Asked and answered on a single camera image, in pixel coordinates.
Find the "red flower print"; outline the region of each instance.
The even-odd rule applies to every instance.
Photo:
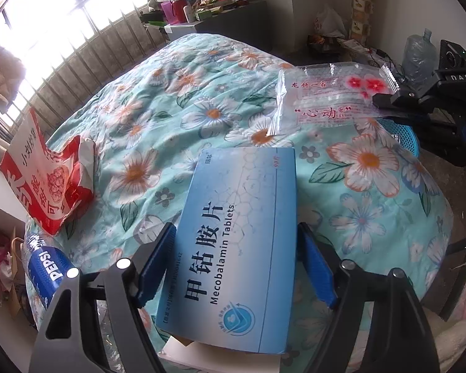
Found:
[[[351,89],[360,89],[362,86],[362,79],[358,76],[348,76],[345,78],[345,85]]]
[[[367,78],[366,79],[366,89],[368,92],[373,94],[383,94],[388,92],[388,88],[383,80],[379,78]]]

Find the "cardboard box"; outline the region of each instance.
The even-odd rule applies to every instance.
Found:
[[[177,229],[157,327],[217,347],[284,353],[296,202],[293,149],[203,150]]]

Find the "floral bedsheet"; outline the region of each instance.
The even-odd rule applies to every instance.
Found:
[[[55,236],[72,262],[84,273],[106,269],[155,240],[165,222],[179,222],[203,148],[294,147],[299,221],[368,271],[402,268],[421,298],[450,237],[448,202],[418,160],[374,119],[267,136],[278,72],[287,67],[222,36],[187,35],[107,84],[61,125],[48,142],[51,149],[77,134],[96,142],[95,199]],[[37,230],[28,222],[28,232]],[[45,310],[30,283],[28,294],[40,324]],[[158,298],[140,315],[160,350],[167,335],[153,324]],[[350,367],[362,358],[371,314],[365,308]],[[283,371],[303,371],[329,315],[297,265]],[[117,370],[117,352],[107,346]]]

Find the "clear plastic wrapper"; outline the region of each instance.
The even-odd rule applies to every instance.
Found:
[[[372,103],[375,94],[394,94],[399,85],[390,70],[353,62],[283,69],[268,134],[290,134],[299,125],[340,126],[354,119],[389,116]]]

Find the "red and white snack bag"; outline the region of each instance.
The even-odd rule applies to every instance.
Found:
[[[60,153],[51,151],[31,110],[25,115],[0,170],[29,215],[47,233],[56,234],[78,206],[93,199],[95,143],[74,136]]]

